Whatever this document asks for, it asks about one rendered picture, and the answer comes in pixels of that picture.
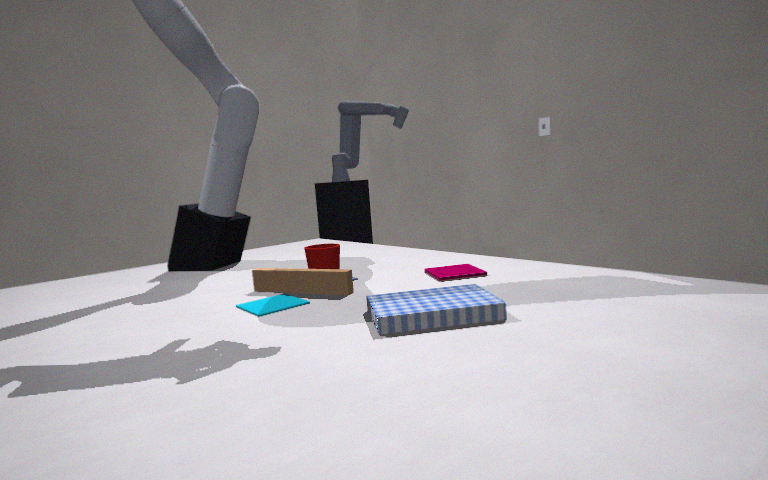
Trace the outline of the maroon square pad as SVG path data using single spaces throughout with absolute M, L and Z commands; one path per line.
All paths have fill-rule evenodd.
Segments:
M 425 268 L 425 273 L 438 281 L 487 276 L 487 272 L 470 264 Z

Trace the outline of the red cup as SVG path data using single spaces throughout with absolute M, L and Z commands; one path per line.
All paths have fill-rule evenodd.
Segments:
M 340 244 L 318 244 L 304 249 L 308 269 L 340 269 Z

